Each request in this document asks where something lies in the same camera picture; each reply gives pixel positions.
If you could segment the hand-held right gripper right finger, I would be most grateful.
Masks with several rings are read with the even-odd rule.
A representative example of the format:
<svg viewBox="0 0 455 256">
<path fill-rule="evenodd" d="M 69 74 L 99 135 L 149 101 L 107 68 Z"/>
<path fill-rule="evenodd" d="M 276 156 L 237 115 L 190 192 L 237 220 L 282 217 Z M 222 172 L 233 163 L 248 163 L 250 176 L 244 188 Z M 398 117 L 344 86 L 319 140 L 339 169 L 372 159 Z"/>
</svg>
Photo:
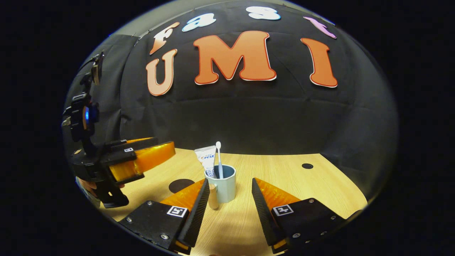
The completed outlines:
<svg viewBox="0 0 455 256">
<path fill-rule="evenodd" d="M 313 248 L 345 226 L 356 214 L 356 200 L 327 184 L 310 191 L 290 191 L 252 179 L 252 197 L 273 254 Z"/>
</svg>

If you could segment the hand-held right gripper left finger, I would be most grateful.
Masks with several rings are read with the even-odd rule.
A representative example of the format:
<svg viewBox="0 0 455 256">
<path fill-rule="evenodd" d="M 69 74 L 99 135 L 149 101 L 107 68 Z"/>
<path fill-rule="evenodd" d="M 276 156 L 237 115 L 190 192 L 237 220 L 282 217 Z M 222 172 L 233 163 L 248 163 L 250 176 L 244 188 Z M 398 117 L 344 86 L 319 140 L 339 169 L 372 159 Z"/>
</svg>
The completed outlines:
<svg viewBox="0 0 455 256">
<path fill-rule="evenodd" d="M 119 223 L 154 246 L 189 255 L 198 240 L 209 194 L 205 178 L 161 202 L 144 202 Z"/>
</svg>

